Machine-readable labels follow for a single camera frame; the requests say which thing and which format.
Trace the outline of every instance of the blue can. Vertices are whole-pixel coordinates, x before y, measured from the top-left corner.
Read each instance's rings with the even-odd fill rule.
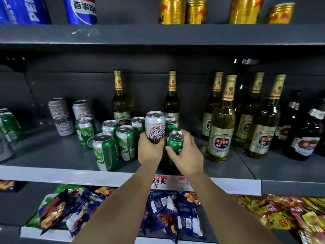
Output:
[[[5,5],[3,4],[3,1],[0,0],[0,25],[4,24],[10,24],[10,22]]]
[[[12,24],[51,24],[44,0],[2,0]]]
[[[63,0],[67,20],[72,25],[97,24],[95,0]]]

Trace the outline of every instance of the person's left hand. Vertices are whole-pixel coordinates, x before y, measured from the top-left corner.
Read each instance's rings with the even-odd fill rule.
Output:
[[[141,164],[154,163],[158,165],[163,157],[165,143],[166,137],[164,137],[158,144],[153,144],[147,138],[145,132],[141,133],[138,147],[139,162]]]

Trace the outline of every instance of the forearm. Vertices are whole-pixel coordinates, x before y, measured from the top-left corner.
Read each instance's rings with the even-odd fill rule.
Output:
[[[157,165],[145,163],[97,209],[74,244],[134,243]]]
[[[204,172],[188,177],[220,244],[279,244],[247,209],[214,184]]]

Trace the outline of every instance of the person's right hand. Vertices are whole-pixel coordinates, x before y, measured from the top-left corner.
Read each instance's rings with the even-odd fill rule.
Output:
[[[188,131],[181,130],[184,135],[184,145],[178,156],[170,146],[166,146],[169,157],[173,160],[179,171],[186,177],[203,171],[203,155],[196,146],[193,136]]]

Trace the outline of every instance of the gold can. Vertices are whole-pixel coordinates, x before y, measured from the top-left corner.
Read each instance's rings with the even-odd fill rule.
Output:
[[[206,0],[189,0],[187,11],[188,24],[204,24],[206,21]]]
[[[185,0],[161,0],[158,23],[163,25],[184,24],[185,8]]]
[[[229,24],[256,24],[264,0],[232,0]]]
[[[282,3],[269,8],[265,16],[265,24],[288,24],[294,13],[295,3]]]

